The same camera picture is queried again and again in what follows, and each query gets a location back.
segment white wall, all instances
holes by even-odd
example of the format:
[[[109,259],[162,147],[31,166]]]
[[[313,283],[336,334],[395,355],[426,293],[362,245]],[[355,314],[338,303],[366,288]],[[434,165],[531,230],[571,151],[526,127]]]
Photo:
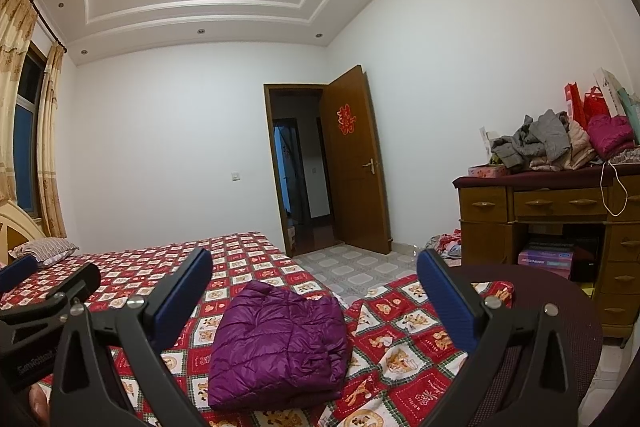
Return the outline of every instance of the white wall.
[[[45,55],[49,54],[53,40],[49,33],[37,22],[33,29],[31,41]],[[72,191],[72,127],[73,127],[73,98],[76,82],[76,65],[68,54],[65,54],[62,71],[58,80],[58,110],[56,112],[56,173],[58,194],[62,219],[65,222],[66,237],[69,241],[81,247],[76,223],[76,209]]]
[[[271,111],[273,118],[297,120],[309,211],[311,217],[326,216],[329,214],[329,198],[316,122],[320,116],[319,97],[271,97]]]
[[[176,46],[78,67],[83,250],[249,230],[284,249],[263,84],[326,81],[325,49],[285,44]]]
[[[451,182],[485,161],[478,129],[564,110],[607,68],[630,79],[595,0],[374,0],[329,46],[332,76],[367,72],[395,241],[458,225]]]

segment curtain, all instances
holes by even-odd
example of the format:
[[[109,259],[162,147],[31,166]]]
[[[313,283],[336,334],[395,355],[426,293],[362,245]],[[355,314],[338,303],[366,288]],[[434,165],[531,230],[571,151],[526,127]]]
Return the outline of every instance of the curtain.
[[[47,58],[42,80],[40,106],[38,108],[38,137],[36,162],[38,165],[38,188],[42,228],[49,237],[66,237],[65,224],[60,211],[58,183],[56,182],[56,110],[58,109],[58,80],[62,70],[65,49],[53,45]]]
[[[16,201],[15,101],[36,18],[29,0],[0,0],[0,201]]]

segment red paper-cut decoration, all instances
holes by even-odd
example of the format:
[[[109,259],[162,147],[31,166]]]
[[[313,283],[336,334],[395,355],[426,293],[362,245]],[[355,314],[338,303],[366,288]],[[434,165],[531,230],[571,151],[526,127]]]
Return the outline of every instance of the red paper-cut decoration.
[[[337,113],[338,115],[338,127],[342,134],[353,133],[356,128],[356,117],[351,115],[351,108],[349,104],[345,104],[340,107],[340,111]]]

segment bed sheet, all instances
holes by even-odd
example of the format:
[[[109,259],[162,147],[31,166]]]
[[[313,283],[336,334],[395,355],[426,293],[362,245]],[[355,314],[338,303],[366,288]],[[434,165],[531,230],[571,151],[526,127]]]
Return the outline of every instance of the bed sheet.
[[[213,412],[207,404],[210,345],[223,312],[247,282],[261,280],[288,287],[306,298],[334,295],[341,301],[258,232],[157,248],[75,255],[31,276],[4,295],[0,307],[43,299],[87,262],[95,263],[102,274],[102,285],[89,299],[89,309],[122,307],[131,294],[151,293],[158,280],[176,271],[191,250],[198,247],[212,253],[212,278],[175,346],[164,351],[162,359],[210,427],[417,427],[466,358],[466,353],[452,346],[417,277],[412,275],[370,290],[348,309],[344,302],[340,303],[353,343],[340,400],[307,410]],[[507,282],[480,283],[476,290],[482,296],[497,295],[509,304],[513,286]],[[111,352],[139,417],[159,425],[121,349],[112,348]],[[41,385],[48,395],[50,377]]]

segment door handle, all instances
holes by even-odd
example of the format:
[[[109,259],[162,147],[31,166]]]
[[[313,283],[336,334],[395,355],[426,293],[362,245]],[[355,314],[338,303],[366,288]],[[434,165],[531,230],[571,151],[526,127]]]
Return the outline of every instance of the door handle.
[[[376,173],[376,167],[374,166],[373,158],[369,161],[369,163],[364,164],[363,167],[370,167],[371,168],[371,174],[375,174]]]
[[[589,205],[595,205],[598,203],[596,200],[572,200],[569,203],[572,205],[580,205],[581,207],[586,207]]]
[[[548,200],[533,200],[525,203],[525,205],[530,205],[532,207],[546,207],[551,204],[553,204],[553,202],[550,202]]]

